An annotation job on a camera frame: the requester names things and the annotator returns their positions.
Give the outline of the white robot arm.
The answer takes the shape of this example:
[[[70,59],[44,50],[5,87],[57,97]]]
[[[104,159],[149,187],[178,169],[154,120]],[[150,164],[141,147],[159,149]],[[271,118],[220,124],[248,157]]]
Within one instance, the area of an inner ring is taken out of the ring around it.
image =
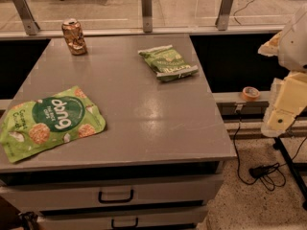
[[[289,70],[283,80],[273,80],[261,126],[265,136],[278,137],[307,106],[307,5],[296,11],[281,32],[261,45],[258,53],[277,56],[279,65]]]

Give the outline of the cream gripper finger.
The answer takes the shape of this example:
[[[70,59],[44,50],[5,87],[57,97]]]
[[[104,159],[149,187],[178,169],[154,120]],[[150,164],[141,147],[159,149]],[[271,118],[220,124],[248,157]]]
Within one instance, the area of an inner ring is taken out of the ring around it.
[[[267,137],[280,136],[306,106],[307,74],[291,71],[283,80],[274,79],[261,132]]]
[[[258,53],[266,57],[277,57],[279,54],[279,42],[281,36],[281,32],[275,34],[269,41],[260,46]]]

